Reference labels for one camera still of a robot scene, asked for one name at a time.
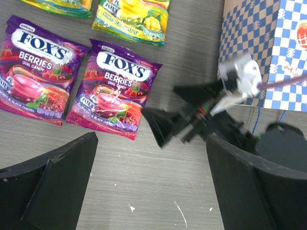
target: blue and white checkered pattern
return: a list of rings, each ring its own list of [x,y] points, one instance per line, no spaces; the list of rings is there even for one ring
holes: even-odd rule
[[[283,68],[296,67],[298,75],[307,70],[307,51],[296,42],[296,26],[307,19],[307,0],[243,0],[224,15],[220,59],[248,52],[261,70],[263,82],[276,82],[294,76]],[[259,107],[306,111],[307,82],[262,91],[244,104]]]
[[[268,82],[307,73],[307,48],[302,47],[307,47],[307,30],[297,34],[302,23],[307,23],[307,0],[281,0]],[[307,82],[267,90],[264,107],[307,112]]]

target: purple candy bag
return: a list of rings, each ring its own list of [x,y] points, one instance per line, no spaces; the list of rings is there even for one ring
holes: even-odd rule
[[[91,42],[86,72],[66,121],[134,140],[141,109],[162,64],[123,46]]]
[[[61,125],[89,48],[14,15],[7,25],[0,56],[0,108]]]

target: yellow candy bag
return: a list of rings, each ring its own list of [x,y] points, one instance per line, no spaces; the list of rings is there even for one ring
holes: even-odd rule
[[[93,23],[128,41],[164,46],[170,0],[100,0]]]
[[[90,18],[92,0],[21,0],[51,13]]]

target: blue string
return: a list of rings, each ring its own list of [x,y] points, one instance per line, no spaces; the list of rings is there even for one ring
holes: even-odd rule
[[[283,111],[283,114],[282,114],[282,116],[281,116],[281,118],[279,119],[278,122],[282,122],[285,115],[286,115],[286,111],[284,110],[284,111]]]
[[[258,117],[257,117],[256,123],[255,123],[254,129],[253,129],[253,134],[255,134],[255,132],[256,132],[260,114],[261,114],[261,107],[258,107]]]

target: red logo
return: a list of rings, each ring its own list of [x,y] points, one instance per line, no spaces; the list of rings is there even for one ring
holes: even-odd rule
[[[307,51],[307,21],[300,21],[298,23],[297,42]]]

